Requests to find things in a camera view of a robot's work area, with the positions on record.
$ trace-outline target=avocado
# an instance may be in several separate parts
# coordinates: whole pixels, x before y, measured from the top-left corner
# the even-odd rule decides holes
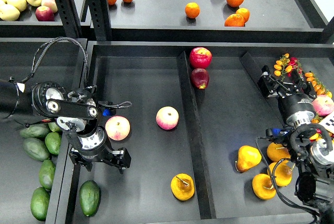
[[[27,138],[23,141],[23,149],[32,159],[44,161],[50,158],[50,153],[43,141],[37,138]]]
[[[45,137],[45,144],[47,149],[53,155],[59,155],[61,148],[62,136],[57,132],[48,133]]]
[[[39,180],[42,185],[47,190],[51,190],[54,173],[56,171],[56,166],[52,160],[44,160],[39,172]]]
[[[79,191],[80,205],[84,215],[92,216],[98,209],[100,188],[95,181],[86,181]]]
[[[49,207],[50,195],[43,187],[33,191],[30,210],[32,215],[40,221],[46,220],[47,208]]]
[[[29,137],[44,139],[49,132],[50,129],[46,124],[40,124],[40,125],[31,125],[28,128],[22,129],[20,131],[20,135],[24,139]]]

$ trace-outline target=small orange tomato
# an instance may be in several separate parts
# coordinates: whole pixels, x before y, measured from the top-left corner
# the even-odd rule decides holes
[[[315,85],[314,90],[317,92],[321,88],[321,85]]]
[[[274,65],[273,66],[276,70],[282,70],[282,67],[280,65]]]
[[[292,70],[292,66],[291,66],[291,65],[289,65],[289,66],[287,66],[287,67],[285,68],[285,71],[286,71],[287,73],[291,72],[291,70]]]
[[[318,91],[317,91],[317,95],[324,95],[325,94],[325,89],[324,88],[320,88]]]
[[[305,77],[307,77],[307,78],[313,77],[313,73],[306,73]]]
[[[281,72],[276,70],[275,72],[273,72],[276,76],[281,76]]]

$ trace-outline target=black surface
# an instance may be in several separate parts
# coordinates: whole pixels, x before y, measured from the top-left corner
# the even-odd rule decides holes
[[[31,69],[32,59],[38,47],[45,42],[41,39],[0,40],[0,79],[16,80],[25,78]],[[45,55],[35,77],[27,82],[31,86],[36,82],[52,80],[67,88],[79,83],[81,74],[78,63],[79,48],[70,43],[58,43]],[[1,223],[40,223],[31,214],[30,200],[33,191],[40,186],[38,173],[41,162],[28,157],[23,148],[23,139],[19,136],[17,123],[0,123],[0,222]],[[57,193],[60,192],[59,180],[62,180],[62,166],[56,167],[53,192],[50,205],[57,206]]]
[[[189,78],[191,68],[187,59],[185,52],[180,54],[177,57],[177,69],[190,152],[192,154],[196,193],[197,198],[200,199],[198,201],[199,214],[201,219],[215,219],[216,211],[214,209],[209,169],[206,162],[207,154],[203,145],[195,92]]]
[[[114,149],[128,149],[132,163],[123,175],[103,163],[95,163],[91,172],[81,169],[79,187],[94,179],[101,188],[102,199],[97,214],[87,218],[77,198],[73,223],[199,220],[196,194],[180,202],[170,189],[176,174],[194,177],[176,55],[139,57],[140,52],[133,52],[136,57],[122,53],[113,57],[99,55],[98,49],[93,51],[98,57],[95,70],[99,99],[133,103],[131,108],[117,111],[129,120],[130,135],[121,142],[112,141]],[[157,111],[167,105],[176,108],[180,116],[172,131],[164,131],[156,124]]]

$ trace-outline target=black cable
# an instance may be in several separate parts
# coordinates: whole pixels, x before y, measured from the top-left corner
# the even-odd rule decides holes
[[[277,183],[276,183],[276,179],[275,179],[275,178],[276,178],[276,177],[275,177],[275,170],[276,170],[276,168],[278,167],[278,165],[279,165],[280,163],[282,163],[282,162],[285,161],[285,160],[290,160],[290,159],[288,159],[288,158],[283,158],[283,159],[279,160],[279,161],[277,162],[277,164],[274,166],[274,168],[273,168],[273,170],[272,170],[272,173],[271,173],[269,164],[268,164],[268,162],[267,162],[267,160],[266,160],[266,157],[265,157],[264,154],[262,153],[262,151],[261,151],[261,149],[260,149],[260,146],[259,146],[259,144],[258,144],[258,140],[259,140],[259,139],[267,139],[267,138],[256,137],[256,139],[255,139],[255,143],[256,143],[256,147],[257,147],[257,149],[259,150],[259,152],[260,152],[260,154],[261,154],[262,160],[263,160],[263,162],[265,163],[265,165],[266,165],[266,167],[267,167],[267,169],[268,169],[268,173],[269,173],[271,182],[272,182],[272,184],[273,184],[273,186],[274,186],[274,188],[275,188],[275,190],[276,190],[276,192],[277,192],[277,195],[278,195],[278,197],[280,198],[280,200],[281,200],[284,204],[288,205],[289,207],[297,208],[297,209],[301,209],[301,210],[304,210],[304,211],[308,212],[308,213],[311,214],[311,215],[313,216],[313,218],[314,218],[314,220],[313,220],[311,223],[316,223],[316,222],[317,222],[317,216],[319,216],[319,213],[318,213],[317,211],[315,211],[315,210],[313,210],[313,209],[311,209],[311,208],[303,207],[303,206],[300,206],[300,205],[296,204],[295,202],[293,202],[293,201],[291,201],[290,199],[288,199],[287,197],[285,197],[285,196],[279,191],[279,189],[278,189],[278,186],[277,186]]]
[[[32,66],[31,66],[31,73],[25,78],[22,80],[22,83],[25,83],[27,82],[30,78],[32,78],[35,74],[35,72],[37,71],[37,68],[39,67],[39,65],[41,64],[42,60],[43,60],[43,57],[45,56],[46,52],[48,51],[48,49],[55,43],[57,42],[60,42],[60,41],[68,41],[68,42],[72,42],[74,44],[76,44],[77,46],[80,47],[80,49],[82,50],[83,52],[83,84],[84,84],[84,87],[87,87],[87,80],[88,80],[88,54],[86,52],[86,50],[82,47],[82,45],[76,41],[75,39],[72,39],[72,38],[69,38],[69,37],[57,37],[55,39],[52,39],[50,40],[49,42],[46,42],[44,44],[42,44],[38,49],[37,51],[35,52],[35,55],[33,57],[33,60],[32,60]],[[36,61],[36,57],[38,55],[38,53],[44,48],[44,50],[42,51],[41,55],[39,56],[36,64],[35,64],[35,61]]]

